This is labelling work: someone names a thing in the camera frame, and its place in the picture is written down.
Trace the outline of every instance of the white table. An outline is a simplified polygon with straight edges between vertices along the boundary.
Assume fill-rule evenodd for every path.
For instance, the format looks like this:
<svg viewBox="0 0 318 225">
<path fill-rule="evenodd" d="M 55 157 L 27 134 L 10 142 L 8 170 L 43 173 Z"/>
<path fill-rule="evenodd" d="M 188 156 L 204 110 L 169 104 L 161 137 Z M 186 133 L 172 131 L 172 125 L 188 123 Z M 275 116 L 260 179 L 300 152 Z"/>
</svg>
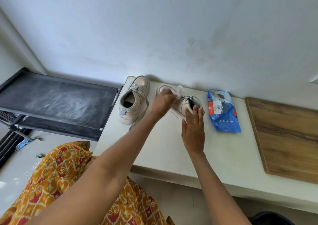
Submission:
<svg viewBox="0 0 318 225">
<path fill-rule="evenodd" d="M 100 155 L 128 132 L 129 125 L 119 121 L 118 102 L 133 79 L 131 76 L 127 78 L 93 155 Z M 161 85 L 163 83 L 150 82 L 149 106 L 156 96 L 156 88 Z M 184 92 L 198 97 L 208 110 L 207 92 L 189 88 Z M 265 174 L 244 99 L 233 98 L 233 101 L 241 133 L 217 132 L 208 112 L 204 116 L 205 154 L 231 195 L 318 213 L 317 184 Z M 181 139 L 181 122 L 171 112 L 156 124 L 131 171 L 153 179 L 201 188 Z"/>
</svg>

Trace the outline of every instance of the red label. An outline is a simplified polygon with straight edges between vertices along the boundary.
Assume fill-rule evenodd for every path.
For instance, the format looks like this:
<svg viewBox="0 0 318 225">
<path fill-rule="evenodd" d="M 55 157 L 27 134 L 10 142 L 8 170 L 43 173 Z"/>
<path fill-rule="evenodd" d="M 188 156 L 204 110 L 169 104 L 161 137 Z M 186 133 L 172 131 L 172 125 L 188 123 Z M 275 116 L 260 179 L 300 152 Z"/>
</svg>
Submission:
<svg viewBox="0 0 318 225">
<path fill-rule="evenodd" d="M 209 115 L 214 114 L 213 101 L 209 102 Z"/>
</svg>

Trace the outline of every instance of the shoe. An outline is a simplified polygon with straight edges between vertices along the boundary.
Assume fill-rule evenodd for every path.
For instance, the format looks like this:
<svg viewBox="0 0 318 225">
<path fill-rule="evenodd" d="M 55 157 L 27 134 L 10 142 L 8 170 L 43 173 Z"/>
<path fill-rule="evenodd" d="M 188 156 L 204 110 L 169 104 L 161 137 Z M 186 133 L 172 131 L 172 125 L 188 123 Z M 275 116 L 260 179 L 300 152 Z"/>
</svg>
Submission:
<svg viewBox="0 0 318 225">
<path fill-rule="evenodd" d="M 124 124 L 136 124 L 149 106 L 147 96 L 150 90 L 149 79 L 138 76 L 119 101 L 119 119 Z"/>
<path fill-rule="evenodd" d="M 163 85 L 156 89 L 156 96 L 158 96 L 164 89 L 170 89 L 173 92 L 173 94 L 177 95 L 177 91 L 174 90 L 172 87 Z M 170 111 L 174 113 L 180 119 L 180 121 L 182 121 L 183 119 L 186 119 L 185 108 L 189 109 L 191 116 L 193 118 L 192 109 L 195 105 L 197 106 L 198 110 L 200 107 L 202 107 L 202 103 L 197 97 L 181 95 L 181 99 L 173 103 L 172 107 L 170 108 Z"/>
</svg>

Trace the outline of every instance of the orange patterned dress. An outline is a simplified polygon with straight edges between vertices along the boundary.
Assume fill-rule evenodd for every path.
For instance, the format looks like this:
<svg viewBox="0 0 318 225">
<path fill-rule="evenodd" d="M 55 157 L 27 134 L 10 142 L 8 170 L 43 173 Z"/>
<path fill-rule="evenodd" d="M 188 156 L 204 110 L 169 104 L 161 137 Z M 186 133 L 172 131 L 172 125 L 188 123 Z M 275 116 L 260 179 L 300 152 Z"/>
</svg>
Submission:
<svg viewBox="0 0 318 225">
<path fill-rule="evenodd" d="M 47 154 L 17 200 L 0 218 L 0 225 L 23 225 L 58 199 L 96 159 L 89 147 L 89 141 L 77 141 L 60 145 Z M 128 178 L 100 224 L 166 225 L 167 222 L 154 199 Z"/>
</svg>

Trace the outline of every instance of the brown wooden surface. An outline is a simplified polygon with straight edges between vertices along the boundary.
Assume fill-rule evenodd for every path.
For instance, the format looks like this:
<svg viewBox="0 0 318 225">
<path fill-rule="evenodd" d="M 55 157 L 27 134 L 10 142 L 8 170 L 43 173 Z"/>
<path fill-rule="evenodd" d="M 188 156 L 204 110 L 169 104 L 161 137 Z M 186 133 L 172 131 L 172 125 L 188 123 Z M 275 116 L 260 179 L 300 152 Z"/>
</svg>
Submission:
<svg viewBox="0 0 318 225">
<path fill-rule="evenodd" d="M 265 172 L 318 183 L 318 111 L 249 97 L 245 103 Z"/>
</svg>

